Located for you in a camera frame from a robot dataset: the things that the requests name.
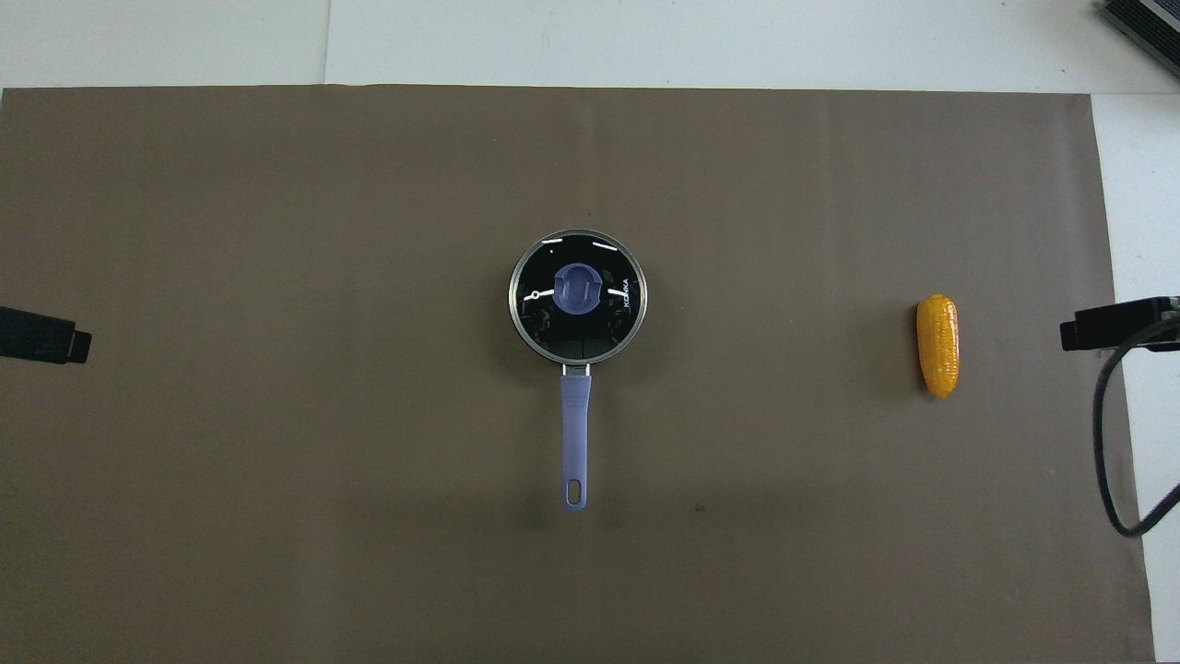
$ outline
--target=black cable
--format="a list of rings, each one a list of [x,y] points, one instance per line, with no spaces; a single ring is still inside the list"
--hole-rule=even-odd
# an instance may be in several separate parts
[[[1107,484],[1106,475],[1106,455],[1102,452],[1102,403],[1106,400],[1106,388],[1107,383],[1110,382],[1110,375],[1114,374],[1114,369],[1119,367],[1123,356],[1130,353],[1132,349],[1147,342],[1159,335],[1163,334],[1169,329],[1180,328],[1180,316],[1168,317],[1160,320],[1143,327],[1139,331],[1135,331],[1121,347],[1115,349],[1114,355],[1110,360],[1102,366],[1102,372],[1099,373],[1097,386],[1094,387],[1094,465],[1097,467],[1099,474],[1099,492],[1102,494],[1102,506],[1106,507],[1107,518],[1110,519],[1110,525],[1114,526],[1115,531],[1125,538],[1139,538],[1143,533],[1150,531],[1163,515],[1172,511],[1176,504],[1180,504],[1180,485],[1176,485],[1168,495],[1163,497],[1147,517],[1143,518],[1139,524],[1127,527],[1121,519],[1119,519],[1119,513],[1114,508],[1114,500],[1110,499],[1110,486]]]

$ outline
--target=black clamp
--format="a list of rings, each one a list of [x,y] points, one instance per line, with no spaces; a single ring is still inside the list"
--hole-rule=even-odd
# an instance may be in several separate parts
[[[81,364],[90,355],[91,335],[74,321],[0,307],[0,356],[34,362]]]
[[[1114,349],[1148,324],[1171,317],[1180,317],[1180,296],[1145,297],[1082,309],[1074,314],[1074,320],[1061,323],[1061,349]],[[1180,351],[1180,329],[1173,327],[1138,348],[1155,353]]]

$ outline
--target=black device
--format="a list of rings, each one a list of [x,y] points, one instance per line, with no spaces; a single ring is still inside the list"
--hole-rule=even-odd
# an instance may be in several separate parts
[[[1110,498],[1102,445],[1102,406],[1107,384],[1122,359],[1134,349],[1153,351],[1180,350],[1180,296],[1145,297],[1074,313],[1074,320],[1061,323],[1061,348],[1066,351],[1114,349],[1114,354],[1099,372],[1094,387],[1094,467],[1099,478],[1102,507],[1114,530],[1125,538],[1138,538],[1150,531],[1168,512],[1180,504],[1176,485],[1142,521],[1128,526],[1119,518]]]
[[[1145,297],[1082,309],[1074,313],[1074,320],[1061,323],[1061,349],[1064,351],[1114,349],[1130,338],[1135,331],[1172,316],[1180,316],[1180,296]],[[1178,351],[1180,330],[1162,331],[1161,335],[1139,347],[1156,353]]]
[[[1168,71],[1180,75],[1180,0],[1109,0],[1099,12]]]
[[[0,307],[0,356],[53,364],[83,364],[91,335],[74,321]]]

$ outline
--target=blue lid knob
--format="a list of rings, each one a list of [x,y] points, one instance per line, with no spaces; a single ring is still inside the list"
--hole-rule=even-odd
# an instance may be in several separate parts
[[[602,298],[602,275],[583,262],[571,262],[553,276],[553,303],[573,315],[590,313]]]

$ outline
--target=white surface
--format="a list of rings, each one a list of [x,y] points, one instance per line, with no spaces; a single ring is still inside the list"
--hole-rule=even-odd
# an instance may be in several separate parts
[[[0,86],[1166,92],[1095,96],[1094,123],[1117,296],[1180,294],[1180,81],[1092,0],[330,0],[330,26],[328,5],[0,0]],[[1180,481],[1180,354],[1125,366],[1146,509]],[[1180,514],[1145,538],[1145,557],[1156,657],[1180,660]]]
[[[1095,96],[1094,126],[1115,296],[1180,295],[1180,96]],[[1133,351],[1122,364],[1146,514],[1180,482],[1180,353]],[[1180,512],[1143,537],[1143,559],[1155,657],[1180,659]]]
[[[0,0],[0,87],[322,83],[329,0]]]
[[[327,83],[1180,92],[1089,0],[333,0]]]

